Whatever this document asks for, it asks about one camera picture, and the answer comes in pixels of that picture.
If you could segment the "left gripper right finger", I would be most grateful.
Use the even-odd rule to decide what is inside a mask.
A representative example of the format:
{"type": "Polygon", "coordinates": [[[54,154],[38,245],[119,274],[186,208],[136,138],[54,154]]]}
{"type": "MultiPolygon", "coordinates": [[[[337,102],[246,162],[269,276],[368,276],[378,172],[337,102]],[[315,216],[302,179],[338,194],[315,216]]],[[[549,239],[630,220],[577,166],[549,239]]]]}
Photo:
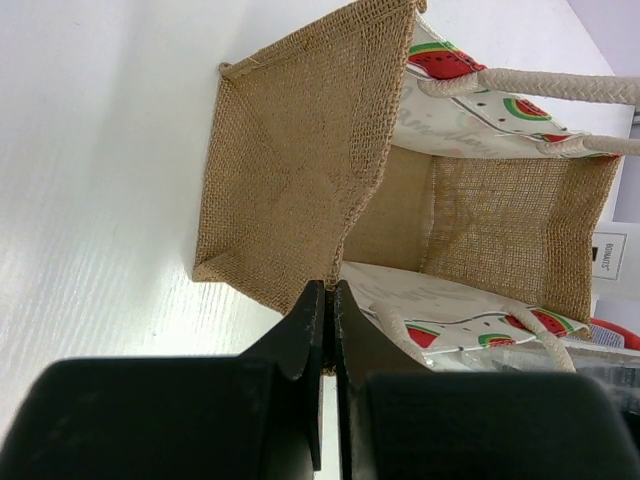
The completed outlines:
{"type": "Polygon", "coordinates": [[[595,381],[433,373],[333,294],[345,479],[635,479],[637,424],[595,381]]]}

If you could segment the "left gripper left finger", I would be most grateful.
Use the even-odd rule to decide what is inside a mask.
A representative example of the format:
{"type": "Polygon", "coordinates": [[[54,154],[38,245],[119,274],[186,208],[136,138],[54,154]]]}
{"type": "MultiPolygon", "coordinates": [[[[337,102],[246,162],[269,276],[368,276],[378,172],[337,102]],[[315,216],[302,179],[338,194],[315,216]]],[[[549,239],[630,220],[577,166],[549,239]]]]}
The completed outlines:
{"type": "Polygon", "coordinates": [[[325,289],[237,356],[50,365],[1,449],[5,479],[310,479],[321,467],[325,289]]]}

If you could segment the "burlap watermelon canvas bag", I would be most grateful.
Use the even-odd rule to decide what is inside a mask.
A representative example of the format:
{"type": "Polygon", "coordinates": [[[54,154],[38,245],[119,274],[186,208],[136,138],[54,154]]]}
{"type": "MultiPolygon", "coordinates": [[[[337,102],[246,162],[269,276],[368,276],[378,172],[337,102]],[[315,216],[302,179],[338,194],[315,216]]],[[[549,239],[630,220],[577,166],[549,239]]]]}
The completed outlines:
{"type": "Polygon", "coordinates": [[[635,77],[488,67],[424,1],[356,1],[219,68],[193,277],[289,314],[319,281],[336,360],[411,370],[590,330],[591,240],[635,140],[535,97],[637,106],[635,77]]]}

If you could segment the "red bottle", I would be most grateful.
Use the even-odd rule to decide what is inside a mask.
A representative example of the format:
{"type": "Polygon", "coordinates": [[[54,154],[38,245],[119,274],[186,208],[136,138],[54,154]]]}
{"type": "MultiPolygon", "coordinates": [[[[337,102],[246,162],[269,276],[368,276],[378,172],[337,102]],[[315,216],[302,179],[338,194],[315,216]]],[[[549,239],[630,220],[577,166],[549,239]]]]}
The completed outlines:
{"type": "Polygon", "coordinates": [[[591,319],[591,336],[596,345],[640,350],[640,337],[632,331],[605,320],[591,319]]]}

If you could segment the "white bottle grey cap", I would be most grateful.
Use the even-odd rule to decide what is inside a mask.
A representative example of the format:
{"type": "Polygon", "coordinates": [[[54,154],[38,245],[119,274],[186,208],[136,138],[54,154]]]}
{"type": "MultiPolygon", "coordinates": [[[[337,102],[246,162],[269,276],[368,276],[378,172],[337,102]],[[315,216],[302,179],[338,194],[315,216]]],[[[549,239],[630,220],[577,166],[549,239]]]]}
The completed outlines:
{"type": "Polygon", "coordinates": [[[639,224],[601,222],[592,237],[593,292],[601,299],[639,301],[639,224]]]}

